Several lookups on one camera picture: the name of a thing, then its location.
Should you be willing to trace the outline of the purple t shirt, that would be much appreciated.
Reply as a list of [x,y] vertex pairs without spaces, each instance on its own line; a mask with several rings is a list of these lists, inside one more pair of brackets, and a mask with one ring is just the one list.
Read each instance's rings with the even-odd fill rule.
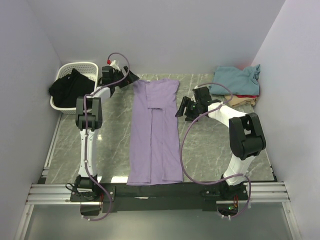
[[152,186],[183,181],[173,79],[138,80],[133,84],[130,174],[127,185]]

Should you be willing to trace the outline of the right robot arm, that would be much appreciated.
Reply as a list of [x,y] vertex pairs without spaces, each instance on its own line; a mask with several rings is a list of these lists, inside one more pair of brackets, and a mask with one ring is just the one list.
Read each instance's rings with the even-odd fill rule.
[[185,116],[185,121],[192,124],[206,116],[228,128],[232,156],[222,178],[214,183],[225,182],[219,187],[219,193],[222,198],[230,200],[237,194],[236,186],[245,180],[252,161],[266,148],[266,139],[256,113],[235,110],[227,103],[212,99],[208,87],[198,86],[193,90],[193,98],[182,98],[175,116]]

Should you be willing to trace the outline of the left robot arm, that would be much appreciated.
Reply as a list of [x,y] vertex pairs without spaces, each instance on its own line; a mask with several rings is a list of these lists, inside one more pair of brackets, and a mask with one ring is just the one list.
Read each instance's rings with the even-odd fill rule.
[[111,98],[115,88],[126,87],[139,79],[128,66],[123,70],[107,65],[102,67],[102,77],[97,81],[96,89],[76,100],[75,124],[79,129],[81,150],[78,176],[72,187],[72,193],[94,201],[103,194],[97,186],[98,171],[96,164],[97,140],[103,125],[102,104]]

